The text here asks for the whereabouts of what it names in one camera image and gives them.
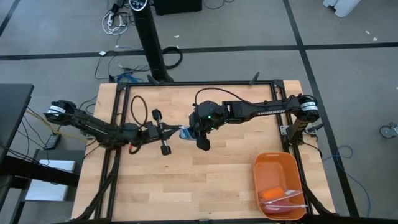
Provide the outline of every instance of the black pole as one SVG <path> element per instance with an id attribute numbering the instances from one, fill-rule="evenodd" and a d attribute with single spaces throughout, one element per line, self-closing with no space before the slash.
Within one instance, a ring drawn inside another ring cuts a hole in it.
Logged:
<path id="1" fill-rule="evenodd" d="M 160 48 L 159 37 L 156 32 L 155 21 L 149 2 L 140 11 L 132 10 L 132 14 L 152 76 L 160 82 L 173 82 L 173 78 L 170 77 L 166 71 L 162 49 Z"/>

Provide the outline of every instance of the white object on floor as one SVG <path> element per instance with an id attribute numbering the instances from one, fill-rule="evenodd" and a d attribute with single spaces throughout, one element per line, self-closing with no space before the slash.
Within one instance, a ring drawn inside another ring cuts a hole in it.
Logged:
<path id="1" fill-rule="evenodd" d="M 347 16 L 361 0 L 324 0 L 325 7 L 334 6 L 336 9 L 336 16 Z"/>
<path id="2" fill-rule="evenodd" d="M 47 165 L 49 162 L 46 159 L 39 161 L 41 164 Z M 57 161 L 50 160 L 49 166 L 59 169 L 64 169 L 73 172 L 75 168 L 75 161 Z M 27 191 L 25 200 L 40 200 L 40 201 L 64 201 L 67 195 L 68 186 L 62 184 L 51 184 L 41 180 L 32 180 L 29 190 Z"/>

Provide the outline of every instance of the wheel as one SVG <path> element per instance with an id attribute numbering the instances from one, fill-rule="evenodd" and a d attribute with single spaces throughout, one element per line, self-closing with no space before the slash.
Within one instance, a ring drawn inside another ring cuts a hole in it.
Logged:
<path id="1" fill-rule="evenodd" d="M 388 125 L 381 126 L 380 134 L 385 138 L 395 138 L 396 136 L 391 133 L 391 127 Z"/>

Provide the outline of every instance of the black metal frame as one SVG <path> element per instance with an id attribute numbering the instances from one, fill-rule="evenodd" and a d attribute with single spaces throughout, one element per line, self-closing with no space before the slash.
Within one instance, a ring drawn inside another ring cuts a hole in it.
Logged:
<path id="1" fill-rule="evenodd" d="M 215 81 L 215 82 L 170 82 L 170 83 L 160 83 L 159 86 L 200 86 L 200 85 L 249 85 L 249 81 Z M 278 100 L 278 94 L 280 94 L 280 97 L 282 99 L 286 99 L 287 95 L 285 92 L 285 86 L 283 80 L 258 80 L 255 81 L 254 85 L 269 85 L 270 90 L 271 90 L 271 95 L 272 95 L 272 100 Z M 121 115 L 121 124 L 125 123 L 126 116 L 127 116 L 127 106 L 129 102 L 129 94 L 130 94 L 130 88 L 131 87 L 144 87 L 144 86 L 155 86 L 153 83 L 118 83 L 116 87 L 116 95 L 114 98 L 114 105 L 113 105 L 113 112 L 112 112 L 112 117 L 111 117 L 111 123 L 115 124 L 116 123 L 116 117 L 118 115 Z M 119 101 L 121 98 L 121 91 L 124 90 L 124 101 L 123 101 L 123 110 L 121 113 L 118 113 L 118 108 L 119 108 Z M 278 129 L 280 133 L 280 140 L 282 143 L 282 148 L 284 152 L 290 153 L 290 145 L 287 142 L 286 138 L 284 135 L 282 135 L 280 126 L 284 125 L 282 116 L 278 114 L 276 116 L 277 118 L 277 123 L 278 123 Z M 286 114 L 287 118 L 287 125 L 293 124 L 292 122 L 292 117 L 290 114 Z M 298 165 L 298 171 L 300 173 L 300 178 L 302 182 L 306 183 L 305 180 L 305 173 L 303 169 L 303 164 L 301 161 L 301 156 L 299 153 L 299 147 L 297 145 L 293 145 L 293 155 L 297 161 Z M 120 154 L 120 149 L 116 149 L 116 153 Z M 104 157 L 104 164 L 102 168 L 102 173 L 101 173 L 101 183 L 103 182 L 103 179 L 106 178 L 106 175 L 108 173 L 108 164 L 109 164 L 109 159 L 110 159 L 110 149 L 106 150 L 106 154 Z M 109 200 L 108 200 L 108 208 L 107 208 L 107 213 L 106 213 L 106 218 L 112 218 L 113 214 L 113 205 L 115 201 L 115 193 L 116 193 L 116 184 L 117 184 L 117 178 L 115 178 L 111 184 L 111 190 L 109 194 Z M 308 206 L 307 208 L 307 214 L 313 214 L 312 206 L 310 206 L 309 199 L 307 196 L 305 196 L 305 203 Z M 102 208 L 102 201 L 98 205 L 96 211 L 95 211 L 95 218 L 100 218 L 100 213 L 101 213 L 101 208 Z M 131 222 L 112 222 L 112 223 L 280 223 L 276 222 L 275 220 L 270 220 L 266 218 L 253 218 L 253 219 L 228 219 L 228 220 L 207 220 L 207 221 L 201 221 L 201 220 L 165 220 L 165 221 L 131 221 Z"/>

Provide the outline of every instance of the orange object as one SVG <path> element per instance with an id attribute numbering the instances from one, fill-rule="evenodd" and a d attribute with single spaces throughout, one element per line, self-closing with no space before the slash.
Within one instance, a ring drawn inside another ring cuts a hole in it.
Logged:
<path id="1" fill-rule="evenodd" d="M 302 190 L 299 169 L 292 155 L 286 152 L 262 153 L 257 156 L 253 171 L 257 206 L 267 218 L 271 220 L 298 220 L 304 216 L 305 208 L 296 208 L 283 214 L 266 214 L 259 203 L 261 199 L 259 194 L 268 189 L 271 189 L 271 191 L 267 196 L 276 193 L 275 188 Z M 286 201 L 305 204 L 303 194 L 288 198 Z"/>
<path id="2" fill-rule="evenodd" d="M 264 200 L 275 200 L 285 195 L 282 187 L 274 187 L 272 189 L 263 190 L 260 192 L 260 197 Z"/>

